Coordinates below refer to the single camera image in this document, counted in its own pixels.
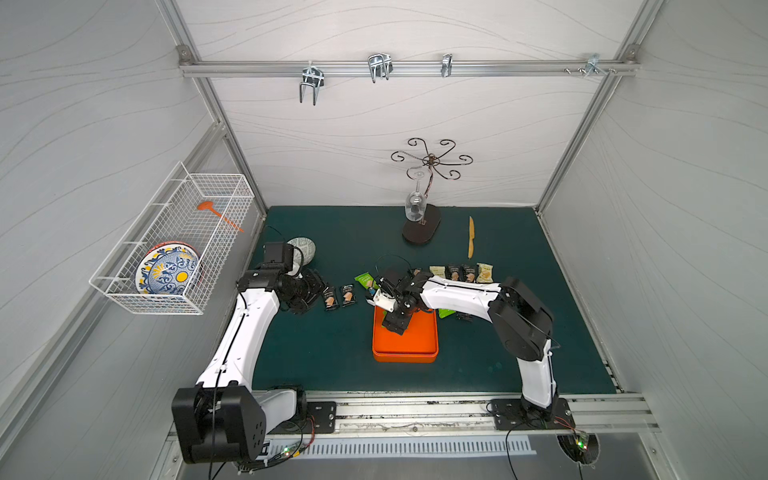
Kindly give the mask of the black cookie packet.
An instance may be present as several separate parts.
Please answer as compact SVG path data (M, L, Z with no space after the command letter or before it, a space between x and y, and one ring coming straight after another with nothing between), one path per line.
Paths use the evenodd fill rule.
M349 307L357 303L353 284L347 284L340 287L341 306Z
M332 286L328 286L322 293L324 301L324 309L326 311L333 311L340 307L340 302L337 298L336 291Z
M475 283L477 281L477 267L473 265L462 265L462 280L467 283Z
M459 265L447 266L447 278L452 281L462 280L462 269Z

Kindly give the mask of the cream cookie packet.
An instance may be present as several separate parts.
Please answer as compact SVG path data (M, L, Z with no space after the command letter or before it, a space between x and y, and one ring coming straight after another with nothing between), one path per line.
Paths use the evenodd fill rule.
M445 265L433 265L429 267L430 272L437 277L446 278L446 266Z
M476 282L481 284L491 284L493 282L493 266L491 264L477 264Z

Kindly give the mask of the orange storage box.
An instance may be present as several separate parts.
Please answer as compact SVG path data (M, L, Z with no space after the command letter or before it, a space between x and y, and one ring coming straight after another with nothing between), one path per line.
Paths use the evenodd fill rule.
M402 335L383 326L387 312L374 309L372 353L380 363L433 363L439 354L437 315L416 312Z

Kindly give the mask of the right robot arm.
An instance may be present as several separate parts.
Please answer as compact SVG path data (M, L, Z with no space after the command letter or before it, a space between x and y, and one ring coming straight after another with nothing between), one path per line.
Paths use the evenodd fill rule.
M400 277L389 270L375 281L367 300L386 312L385 328L399 335L407 330L416 311L451 310L491 323L505 350L517 359L523 408L551 414L558 398L552 367L554 319L520 280L479 284L429 271Z

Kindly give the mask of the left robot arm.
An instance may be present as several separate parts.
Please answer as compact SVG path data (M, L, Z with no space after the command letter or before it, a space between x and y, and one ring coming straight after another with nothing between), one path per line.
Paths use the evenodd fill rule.
M253 374L270 324L281 311L302 315L326 288L320 275L302 272L286 242L264 246L264 259L237 283L231 321L205 371L177 390L171 412L187 464L254 463L266 436L286 422L304 425L300 386L253 391Z

